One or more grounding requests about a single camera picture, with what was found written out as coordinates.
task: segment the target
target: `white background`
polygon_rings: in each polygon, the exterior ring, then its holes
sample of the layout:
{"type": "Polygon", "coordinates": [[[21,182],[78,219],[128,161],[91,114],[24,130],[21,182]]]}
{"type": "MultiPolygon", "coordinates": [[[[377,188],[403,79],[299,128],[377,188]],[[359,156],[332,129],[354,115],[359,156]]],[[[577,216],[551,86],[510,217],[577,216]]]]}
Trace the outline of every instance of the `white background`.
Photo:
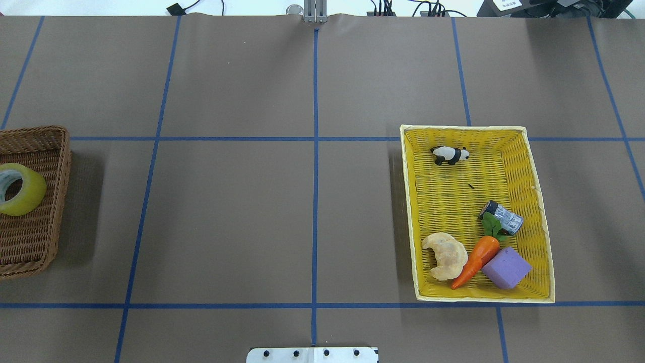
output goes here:
{"type": "MultiPolygon", "coordinates": [[[[196,0],[0,0],[0,12],[4,15],[50,15],[50,16],[145,16],[168,15],[166,7],[178,2],[182,7],[191,5],[196,0]]],[[[482,0],[442,0],[441,3],[450,10],[458,10],[467,16],[476,16],[482,0]]],[[[224,0],[225,15],[283,15],[287,6],[302,5],[301,0],[224,0]]],[[[328,0],[327,14],[351,14],[365,16],[374,6],[369,0],[328,0]]],[[[411,16],[417,3],[407,0],[394,0],[393,9],[397,16],[411,16]]],[[[645,0],[634,0],[628,7],[636,17],[645,17],[645,0]]],[[[189,9],[190,12],[220,15],[220,0],[201,0],[189,9]]]]}

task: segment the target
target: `roll of tape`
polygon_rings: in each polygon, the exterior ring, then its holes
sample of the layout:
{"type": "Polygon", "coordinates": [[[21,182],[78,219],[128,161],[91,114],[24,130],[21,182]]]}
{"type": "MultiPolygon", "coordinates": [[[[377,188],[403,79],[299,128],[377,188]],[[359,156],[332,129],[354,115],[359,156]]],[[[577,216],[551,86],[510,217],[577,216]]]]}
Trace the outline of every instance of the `roll of tape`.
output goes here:
{"type": "Polygon", "coordinates": [[[22,216],[34,209],[43,201],[47,182],[42,175],[18,163],[0,165],[0,213],[10,216],[22,216]],[[23,186],[18,194],[5,200],[6,190],[18,180],[23,186]]]}

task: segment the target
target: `blue can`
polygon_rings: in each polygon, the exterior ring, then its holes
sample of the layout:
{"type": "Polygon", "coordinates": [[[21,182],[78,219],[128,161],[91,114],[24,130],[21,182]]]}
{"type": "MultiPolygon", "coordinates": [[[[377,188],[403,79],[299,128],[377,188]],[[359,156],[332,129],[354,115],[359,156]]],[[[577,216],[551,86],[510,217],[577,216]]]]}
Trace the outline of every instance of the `blue can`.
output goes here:
{"type": "Polygon", "coordinates": [[[483,219],[486,212],[494,215],[502,224],[502,232],[510,236],[517,233],[524,223],[524,218],[509,211],[494,200],[489,200],[486,203],[484,209],[479,213],[479,219],[483,219]]]}

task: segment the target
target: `panda toy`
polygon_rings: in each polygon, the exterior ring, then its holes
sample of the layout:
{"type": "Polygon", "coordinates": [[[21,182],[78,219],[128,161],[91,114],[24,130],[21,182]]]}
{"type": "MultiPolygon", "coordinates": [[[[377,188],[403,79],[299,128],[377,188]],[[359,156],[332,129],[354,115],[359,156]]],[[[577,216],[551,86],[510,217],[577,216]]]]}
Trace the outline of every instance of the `panda toy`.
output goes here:
{"type": "Polygon", "coordinates": [[[466,160],[470,157],[470,153],[466,148],[456,149],[454,147],[447,146],[435,146],[430,149],[434,155],[437,156],[435,164],[441,165],[444,161],[448,162],[448,165],[455,165],[459,160],[466,160]]]}

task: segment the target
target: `purple sponge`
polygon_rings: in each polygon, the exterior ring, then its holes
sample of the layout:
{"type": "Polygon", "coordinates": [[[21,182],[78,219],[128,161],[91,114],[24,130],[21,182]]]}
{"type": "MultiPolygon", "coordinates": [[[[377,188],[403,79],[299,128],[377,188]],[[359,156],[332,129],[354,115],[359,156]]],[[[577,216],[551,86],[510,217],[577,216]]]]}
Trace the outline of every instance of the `purple sponge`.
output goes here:
{"type": "Polygon", "coordinates": [[[495,255],[484,267],[482,272],[500,289],[512,289],[531,271],[531,265],[507,247],[495,255]]]}

